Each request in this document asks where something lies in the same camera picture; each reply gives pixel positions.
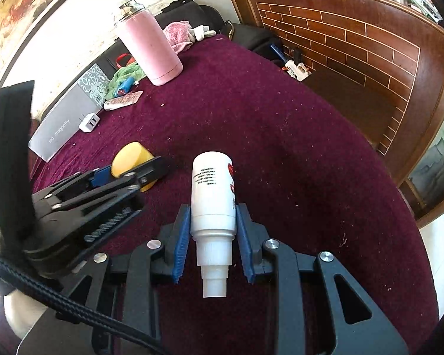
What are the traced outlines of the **yellow round jar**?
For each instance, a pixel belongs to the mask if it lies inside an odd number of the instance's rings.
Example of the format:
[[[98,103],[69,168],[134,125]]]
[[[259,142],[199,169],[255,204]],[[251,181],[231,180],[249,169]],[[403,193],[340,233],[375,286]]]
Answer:
[[[134,141],[124,146],[115,156],[110,167],[110,173],[118,178],[140,164],[153,159],[154,156],[143,147],[140,142]]]

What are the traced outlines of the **white lotion bottle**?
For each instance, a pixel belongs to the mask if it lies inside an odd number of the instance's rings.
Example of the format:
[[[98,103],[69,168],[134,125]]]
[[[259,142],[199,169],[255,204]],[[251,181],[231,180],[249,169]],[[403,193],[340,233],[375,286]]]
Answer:
[[[196,242],[204,298],[225,298],[237,234],[232,160],[206,151],[193,160],[191,235]]]

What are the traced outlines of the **small white usb charger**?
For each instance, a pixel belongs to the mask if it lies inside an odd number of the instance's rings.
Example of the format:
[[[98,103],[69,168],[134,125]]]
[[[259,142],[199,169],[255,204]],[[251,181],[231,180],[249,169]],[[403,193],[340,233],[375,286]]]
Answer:
[[[79,124],[79,129],[84,133],[90,133],[98,125],[100,118],[95,113],[87,114]]]

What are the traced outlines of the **grey rectangular box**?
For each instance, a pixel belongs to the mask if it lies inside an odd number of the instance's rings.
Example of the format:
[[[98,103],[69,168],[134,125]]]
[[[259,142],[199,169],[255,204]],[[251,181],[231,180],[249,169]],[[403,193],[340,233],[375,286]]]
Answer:
[[[41,117],[37,130],[28,142],[29,149],[45,162],[80,130],[87,114],[97,114],[106,98],[109,79],[94,63]]]

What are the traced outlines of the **pink flat tube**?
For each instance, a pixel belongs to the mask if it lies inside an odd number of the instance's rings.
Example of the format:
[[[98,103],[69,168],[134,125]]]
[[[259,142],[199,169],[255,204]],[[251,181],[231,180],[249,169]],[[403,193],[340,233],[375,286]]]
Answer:
[[[103,110],[111,112],[123,107],[134,105],[138,102],[139,98],[143,94],[142,91],[133,92],[127,95],[122,95],[113,99],[108,99],[103,104]]]

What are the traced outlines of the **maroon bed blanket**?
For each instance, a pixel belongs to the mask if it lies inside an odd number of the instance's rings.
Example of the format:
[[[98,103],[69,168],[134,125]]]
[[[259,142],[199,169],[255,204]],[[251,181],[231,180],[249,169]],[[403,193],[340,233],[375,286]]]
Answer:
[[[439,319],[432,270],[416,222],[363,135],[327,101],[273,63],[223,36],[181,56],[183,72],[137,104],[106,112],[31,173],[39,191],[110,164],[137,141],[170,163],[145,209],[106,245],[131,252],[191,200],[192,163],[232,159],[237,201],[269,235],[308,255],[332,252],[399,331],[411,352]]]

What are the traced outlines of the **blue small object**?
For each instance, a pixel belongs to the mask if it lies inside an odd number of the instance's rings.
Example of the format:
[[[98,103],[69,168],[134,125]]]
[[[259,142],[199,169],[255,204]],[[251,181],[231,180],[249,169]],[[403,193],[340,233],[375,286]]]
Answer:
[[[128,77],[126,80],[122,81],[120,85],[118,86],[115,95],[117,97],[122,95],[127,95],[129,92],[131,92],[132,87],[135,84],[135,79],[133,76]]]

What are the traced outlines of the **green cloth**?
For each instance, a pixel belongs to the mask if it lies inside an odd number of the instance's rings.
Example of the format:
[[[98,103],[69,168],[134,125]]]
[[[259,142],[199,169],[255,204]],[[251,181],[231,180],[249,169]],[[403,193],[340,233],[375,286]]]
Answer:
[[[135,84],[137,84],[141,79],[144,79],[147,75],[137,62],[132,62],[128,66],[121,67],[115,72],[113,78],[109,81],[106,92],[106,100],[116,98],[117,96],[115,95],[115,93],[118,86],[122,81],[126,80],[130,76],[134,77]]]

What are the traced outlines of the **pink thermos bottle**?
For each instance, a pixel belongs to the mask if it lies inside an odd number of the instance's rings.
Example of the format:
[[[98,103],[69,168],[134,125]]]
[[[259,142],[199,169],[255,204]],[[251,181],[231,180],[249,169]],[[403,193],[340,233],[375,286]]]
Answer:
[[[150,82],[162,86],[183,71],[155,16],[142,3],[126,0],[115,15],[115,30]]]

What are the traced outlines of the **pink cloth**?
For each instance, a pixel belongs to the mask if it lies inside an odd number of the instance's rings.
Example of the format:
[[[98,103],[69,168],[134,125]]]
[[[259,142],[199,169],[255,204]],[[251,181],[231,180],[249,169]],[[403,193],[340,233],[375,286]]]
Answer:
[[[163,33],[176,54],[186,51],[194,43],[217,35],[217,32],[211,30],[209,26],[199,25],[198,27],[192,27],[187,20],[171,22],[163,29]]]

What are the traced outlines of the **brick pattern wooden ledge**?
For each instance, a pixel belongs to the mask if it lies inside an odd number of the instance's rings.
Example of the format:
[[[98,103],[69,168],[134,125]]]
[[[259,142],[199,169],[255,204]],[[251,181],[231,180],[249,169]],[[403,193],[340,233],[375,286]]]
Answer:
[[[413,171],[444,125],[444,28],[392,0],[232,0],[240,21],[276,33],[310,67],[331,70],[392,105],[376,143],[424,227],[444,213],[444,141],[432,185]]]

